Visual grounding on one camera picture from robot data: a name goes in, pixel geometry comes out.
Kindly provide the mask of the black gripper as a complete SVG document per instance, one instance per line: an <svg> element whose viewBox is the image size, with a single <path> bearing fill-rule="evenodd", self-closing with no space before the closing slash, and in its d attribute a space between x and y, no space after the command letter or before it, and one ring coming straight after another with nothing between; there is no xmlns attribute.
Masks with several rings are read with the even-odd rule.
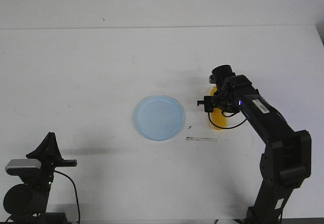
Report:
<svg viewBox="0 0 324 224"><path fill-rule="evenodd" d="M233 102L231 90L225 88L225 79L235 76L230 65L221 65L212 70L217 90L212 96L204 96L203 100L197 101L197 105L204 105L206 113L212 113L214 108L219 108L222 112L236 114L238 107Z"/></svg>
<svg viewBox="0 0 324 224"><path fill-rule="evenodd" d="M57 139L54 132L49 132L40 145L32 152L26 154L27 159L43 159L46 155L46 151L51 146L51 156L54 160L45 161L41 165L41 169L44 172L48 181L53 181L54 171L57 167L76 167L77 160L64 160L61 156L58 148Z"/></svg>

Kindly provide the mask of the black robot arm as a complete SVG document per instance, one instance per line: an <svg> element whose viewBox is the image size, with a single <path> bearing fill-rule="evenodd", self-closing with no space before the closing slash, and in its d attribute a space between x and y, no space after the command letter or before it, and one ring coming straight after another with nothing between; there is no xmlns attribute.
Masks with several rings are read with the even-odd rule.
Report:
<svg viewBox="0 0 324 224"><path fill-rule="evenodd" d="M204 96L198 105L211 114L242 113L262 141L260 171L263 178L253 206L238 223L281 223L282 213L293 190L311 176L311 136L294 131L282 114L272 107L244 75L236 75L230 65L213 69L209 82L216 92Z"/></svg>
<svg viewBox="0 0 324 224"><path fill-rule="evenodd" d="M54 174L68 178L74 188L77 223L80 223L80 208L76 184L57 167L76 167L75 159L65 160L58 148L55 133L49 132L40 145L26 154L24 159L12 159L5 166L8 175L18 176L21 184L11 187L4 196L3 206L12 223L70 223L64 212L46 212Z"/></svg>

